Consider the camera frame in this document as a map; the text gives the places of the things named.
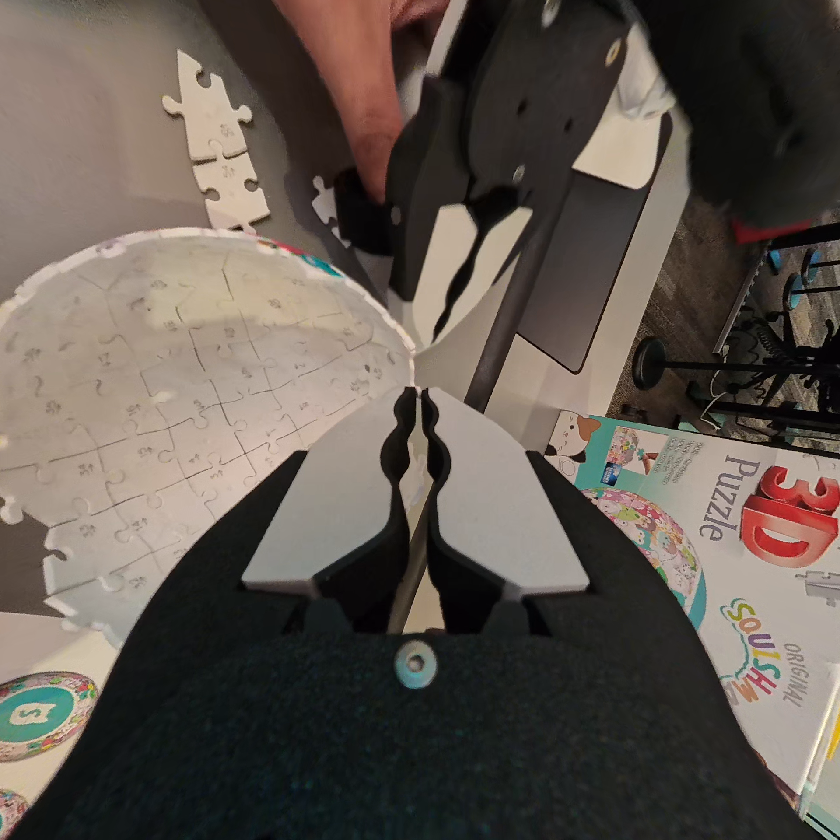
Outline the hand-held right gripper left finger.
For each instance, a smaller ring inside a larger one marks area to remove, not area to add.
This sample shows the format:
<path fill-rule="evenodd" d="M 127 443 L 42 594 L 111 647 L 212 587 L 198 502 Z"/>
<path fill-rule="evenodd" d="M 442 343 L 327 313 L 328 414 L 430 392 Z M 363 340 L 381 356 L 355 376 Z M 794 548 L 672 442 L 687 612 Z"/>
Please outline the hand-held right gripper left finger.
<path fill-rule="evenodd" d="M 417 390 L 395 388 L 308 450 L 242 576 L 251 591 L 332 599 L 356 628 L 384 629 L 406 572 L 400 482 Z"/>

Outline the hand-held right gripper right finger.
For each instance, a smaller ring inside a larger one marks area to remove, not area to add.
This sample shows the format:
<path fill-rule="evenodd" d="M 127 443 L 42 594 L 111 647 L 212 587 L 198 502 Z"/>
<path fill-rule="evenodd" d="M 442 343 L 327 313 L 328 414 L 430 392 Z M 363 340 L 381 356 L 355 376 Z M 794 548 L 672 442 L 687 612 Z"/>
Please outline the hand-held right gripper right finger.
<path fill-rule="evenodd" d="M 478 634 L 494 608 L 583 593 L 590 579 L 527 450 L 438 389 L 421 393 L 427 567 L 450 634 Z"/>

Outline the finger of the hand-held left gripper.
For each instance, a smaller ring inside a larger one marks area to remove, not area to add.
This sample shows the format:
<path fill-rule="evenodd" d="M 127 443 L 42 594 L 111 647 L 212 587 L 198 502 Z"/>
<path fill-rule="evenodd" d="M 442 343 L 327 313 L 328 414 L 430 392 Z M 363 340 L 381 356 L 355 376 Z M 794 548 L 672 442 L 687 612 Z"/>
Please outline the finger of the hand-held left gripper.
<path fill-rule="evenodd" d="M 447 336 L 488 293 L 532 217 L 528 206 L 496 209 L 475 206 L 474 210 L 476 238 L 447 289 L 444 310 L 434 326 L 435 342 Z"/>
<path fill-rule="evenodd" d="M 416 343 L 433 343 L 447 308 L 449 289 L 478 236 L 476 220 L 464 204 L 442 206 L 435 219 L 411 305 Z"/>

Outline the partly built puzzle ball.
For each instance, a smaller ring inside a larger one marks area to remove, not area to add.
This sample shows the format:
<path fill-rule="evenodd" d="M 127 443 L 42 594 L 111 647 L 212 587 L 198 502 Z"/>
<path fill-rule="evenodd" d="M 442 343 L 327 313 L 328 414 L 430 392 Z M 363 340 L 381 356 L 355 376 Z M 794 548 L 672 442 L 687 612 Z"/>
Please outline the partly built puzzle ball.
<path fill-rule="evenodd" d="M 414 379 L 337 269 L 179 227 L 87 248 L 2 303 L 2 519 L 47 529 L 45 603 L 120 649 L 195 541 L 289 455 Z"/>

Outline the person's left forearm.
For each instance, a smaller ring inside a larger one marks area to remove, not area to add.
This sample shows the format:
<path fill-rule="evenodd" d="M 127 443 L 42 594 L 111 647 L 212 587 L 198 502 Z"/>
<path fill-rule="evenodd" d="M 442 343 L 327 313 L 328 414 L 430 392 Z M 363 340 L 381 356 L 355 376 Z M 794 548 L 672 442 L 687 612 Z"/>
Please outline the person's left forearm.
<path fill-rule="evenodd" d="M 756 228 L 838 203 L 838 2 L 634 2 L 709 204 Z"/>

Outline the white puzzle piece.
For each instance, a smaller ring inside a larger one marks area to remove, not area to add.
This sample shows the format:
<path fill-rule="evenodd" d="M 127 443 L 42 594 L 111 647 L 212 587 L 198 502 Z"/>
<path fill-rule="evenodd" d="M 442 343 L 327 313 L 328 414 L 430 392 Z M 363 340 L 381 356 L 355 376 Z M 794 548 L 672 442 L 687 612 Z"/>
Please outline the white puzzle piece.
<path fill-rule="evenodd" d="M 342 238 L 340 234 L 338 210 L 333 188 L 327 187 L 320 175 L 313 177 L 312 186 L 317 193 L 311 201 L 312 209 L 318 216 L 319 221 L 329 229 L 345 249 L 348 249 L 350 247 L 350 241 Z"/>

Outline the puzzle ball cardboard box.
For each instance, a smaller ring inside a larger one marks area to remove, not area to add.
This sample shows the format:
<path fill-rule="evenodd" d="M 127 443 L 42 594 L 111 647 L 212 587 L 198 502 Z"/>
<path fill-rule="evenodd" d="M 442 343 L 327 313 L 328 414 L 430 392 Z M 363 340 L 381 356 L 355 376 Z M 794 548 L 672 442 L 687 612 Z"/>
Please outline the puzzle ball cardboard box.
<path fill-rule="evenodd" d="M 568 409 L 545 457 L 665 580 L 803 814 L 838 727 L 838 460 Z"/>

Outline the joined white puzzle pieces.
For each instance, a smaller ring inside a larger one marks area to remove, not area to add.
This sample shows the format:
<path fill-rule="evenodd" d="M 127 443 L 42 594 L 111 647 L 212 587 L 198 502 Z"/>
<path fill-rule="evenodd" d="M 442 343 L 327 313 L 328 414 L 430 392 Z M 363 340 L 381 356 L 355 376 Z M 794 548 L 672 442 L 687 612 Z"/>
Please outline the joined white puzzle pieces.
<path fill-rule="evenodd" d="M 199 80 L 203 67 L 181 49 L 176 64 L 181 99 L 164 95 L 162 107 L 183 120 L 187 153 L 209 224 L 253 234 L 254 223 L 267 218 L 270 210 L 242 128 L 252 121 L 252 112 L 246 105 L 231 104 L 220 76 L 210 74 L 205 87 Z"/>

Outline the puzzle instruction leaflet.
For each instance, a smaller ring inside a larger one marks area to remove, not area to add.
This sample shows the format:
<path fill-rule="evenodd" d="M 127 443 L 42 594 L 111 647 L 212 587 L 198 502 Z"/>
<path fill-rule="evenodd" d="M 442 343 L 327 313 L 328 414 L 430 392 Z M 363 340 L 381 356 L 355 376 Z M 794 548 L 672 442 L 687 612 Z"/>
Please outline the puzzle instruction leaflet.
<path fill-rule="evenodd" d="M 10 838 L 76 746 L 118 651 L 63 619 L 1 614 L 1 838 Z"/>

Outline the person's left hand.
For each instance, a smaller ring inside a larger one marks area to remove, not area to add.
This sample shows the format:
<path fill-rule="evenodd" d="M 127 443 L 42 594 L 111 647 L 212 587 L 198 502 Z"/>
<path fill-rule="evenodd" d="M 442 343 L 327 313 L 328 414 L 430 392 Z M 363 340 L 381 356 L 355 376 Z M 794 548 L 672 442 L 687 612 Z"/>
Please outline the person's left hand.
<path fill-rule="evenodd" d="M 403 129 L 392 35 L 440 25 L 448 1 L 275 1 L 308 52 L 339 114 L 360 180 L 385 202 L 391 152 Z"/>

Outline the dark grey desk pad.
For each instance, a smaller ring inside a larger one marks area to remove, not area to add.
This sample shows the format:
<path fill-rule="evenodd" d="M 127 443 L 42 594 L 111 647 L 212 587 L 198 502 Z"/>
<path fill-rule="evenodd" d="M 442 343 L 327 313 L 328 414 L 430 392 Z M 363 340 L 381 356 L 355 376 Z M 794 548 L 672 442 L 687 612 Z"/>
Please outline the dark grey desk pad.
<path fill-rule="evenodd" d="M 651 185 L 632 190 L 574 173 L 518 336 L 581 372 Z"/>

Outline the black light stand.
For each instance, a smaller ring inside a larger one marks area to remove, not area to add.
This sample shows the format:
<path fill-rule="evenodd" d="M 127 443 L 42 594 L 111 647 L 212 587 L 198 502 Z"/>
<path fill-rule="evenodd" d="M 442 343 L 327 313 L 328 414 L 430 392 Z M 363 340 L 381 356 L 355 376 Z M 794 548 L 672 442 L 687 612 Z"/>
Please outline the black light stand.
<path fill-rule="evenodd" d="M 655 388 L 666 371 L 704 371 L 750 374 L 756 383 L 775 376 L 803 376 L 815 382 L 837 379 L 839 376 L 838 352 L 826 348 L 788 353 L 783 348 L 767 352 L 761 360 L 729 362 L 724 360 L 689 361 L 672 360 L 664 343 L 647 337 L 636 347 L 632 359 L 633 383 L 639 391 Z"/>

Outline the red seat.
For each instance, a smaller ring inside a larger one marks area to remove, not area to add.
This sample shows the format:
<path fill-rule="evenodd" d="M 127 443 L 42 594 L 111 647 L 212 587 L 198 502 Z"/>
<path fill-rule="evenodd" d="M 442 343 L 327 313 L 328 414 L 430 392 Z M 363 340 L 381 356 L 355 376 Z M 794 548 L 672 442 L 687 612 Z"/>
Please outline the red seat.
<path fill-rule="evenodd" d="M 799 234 L 811 226 L 812 221 L 806 220 L 790 226 L 762 228 L 742 223 L 737 218 L 731 219 L 732 232 L 736 242 L 740 245 L 758 244 L 760 242 L 774 240 L 778 237 Z"/>

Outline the black metal rack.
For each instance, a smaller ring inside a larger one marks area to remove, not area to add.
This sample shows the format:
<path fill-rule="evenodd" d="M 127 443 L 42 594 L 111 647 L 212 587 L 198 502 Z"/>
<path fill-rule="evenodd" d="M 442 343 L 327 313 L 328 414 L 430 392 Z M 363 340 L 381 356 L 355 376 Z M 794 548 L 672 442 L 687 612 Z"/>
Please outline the black metal rack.
<path fill-rule="evenodd" d="M 720 340 L 723 436 L 838 459 L 838 213 L 783 235 Z"/>

